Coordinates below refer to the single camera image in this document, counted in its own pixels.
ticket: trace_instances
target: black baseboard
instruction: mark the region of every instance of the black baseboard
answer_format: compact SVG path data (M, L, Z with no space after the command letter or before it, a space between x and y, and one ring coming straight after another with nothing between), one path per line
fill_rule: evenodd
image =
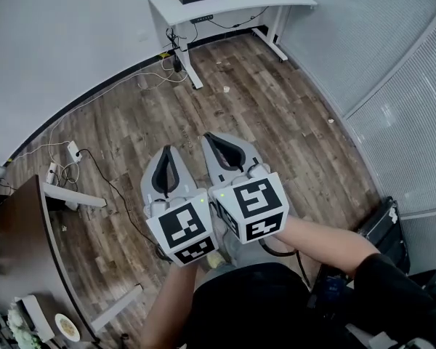
M263 32L266 33L268 31L267 26L258 26L258 28ZM251 28L244 28L243 30L235 30L229 33L221 33L220 35L214 35L210 36L208 38L204 38L201 40L194 41L191 45L189 45L189 49L199 47L200 45L212 43L213 41L228 39L237 35L242 35L243 33L251 33ZM170 55L173 55L174 52L172 50L169 50L168 53ZM125 78L126 76L131 75L132 73L147 67L149 65L152 65L155 62L158 62L161 60L160 55L156 55L155 57L148 58L147 60L144 60L136 65L131 66L130 68L127 68L126 70L117 73L115 76L112 76L111 78L105 80L104 82L100 83L96 87L90 89L86 93L84 93L82 96L76 98L73 102L67 104L64 108L62 108L60 111L58 111L55 115L53 115L49 120L47 120L45 123L43 123L31 136L29 136L26 141L24 141L19 148L16 149L16 151L9 157L10 159L16 158L20 154L20 152L27 146L29 143L34 140L37 136L39 136L45 129L49 127L53 122L61 118L63 115L65 115L68 111L75 108L77 105L82 103L83 101L87 100L87 98L95 95L96 93L100 92L106 87L109 87L110 85L116 83L117 81L122 80L122 78ZM8 166L9 162L7 161L4 164L4 167Z

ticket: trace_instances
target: black sleeve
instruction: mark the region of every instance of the black sleeve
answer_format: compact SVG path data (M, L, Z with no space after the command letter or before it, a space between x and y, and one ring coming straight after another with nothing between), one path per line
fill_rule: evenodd
M436 347L436 302L382 254L367 257L355 275L356 324L386 332L401 344L416 337Z

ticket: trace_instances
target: laminate flooring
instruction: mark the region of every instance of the laminate flooring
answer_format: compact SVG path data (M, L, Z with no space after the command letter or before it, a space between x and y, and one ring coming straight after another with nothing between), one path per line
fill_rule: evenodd
M304 219L353 229L378 204L358 152L336 121L328 123L333 116L301 70L289 62L279 63L250 34L192 49L190 57L203 81L202 89L194 90L186 79L143 90L155 87L161 79L138 75L64 118L52 136L54 143L75 140L79 148L92 152L104 175L126 197L141 231L150 234L140 195L140 179L150 158L164 145L174 145L199 187L208 186L199 140L207 131L230 133L253 143L279 173ZM170 60L164 66L172 67ZM144 69L148 71L163 76L170 73L161 63ZM178 73L171 79L182 77ZM23 153L48 143L51 128ZM65 145L51 149L63 165L70 162ZM102 180L88 154L83 155L78 189L106 198L108 205L53 213L55 235L89 315L97 315L141 283L142 295L100 332L102 341L111 347L126 332L131 337L128 344L138 348L142 322L168 264L154 255L152 246L130 224L120 196ZM48 150L42 148L10 164L7 179L14 187L34 174L44 180L49 162ZM75 186L68 182L67 188ZM313 281L319 265L305 256L302 261ZM295 260L287 263L298 270Z

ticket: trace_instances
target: white plate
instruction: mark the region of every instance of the white plate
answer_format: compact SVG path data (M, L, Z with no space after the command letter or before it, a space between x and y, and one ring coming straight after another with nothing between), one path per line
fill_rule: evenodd
M71 326L71 327L73 328L73 331L74 331L74 334L73 334L73 335L68 334L68 333L63 329L62 324L61 324L62 320L65 320L65 321L68 323L68 325ZM76 326L74 325L74 323L73 323L73 322L72 322L72 321L71 321L67 316L64 316L63 314L58 313L58 314L55 316L55 323L57 324L57 327L58 327L58 329L60 330L60 332L61 332L62 334L64 334L65 337L66 337L68 340L71 340L71 341L74 341L74 342L78 342L78 341L81 339L81 335L79 334L78 329L76 328Z

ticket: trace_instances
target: forearm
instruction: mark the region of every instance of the forearm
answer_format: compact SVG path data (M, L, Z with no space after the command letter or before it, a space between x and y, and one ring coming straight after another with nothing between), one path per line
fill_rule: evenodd
M286 227L275 234L280 241L326 265L354 276L365 258L378 249L352 231L331 228L288 216Z
M174 348L192 307L197 267L171 265L142 328L142 348Z

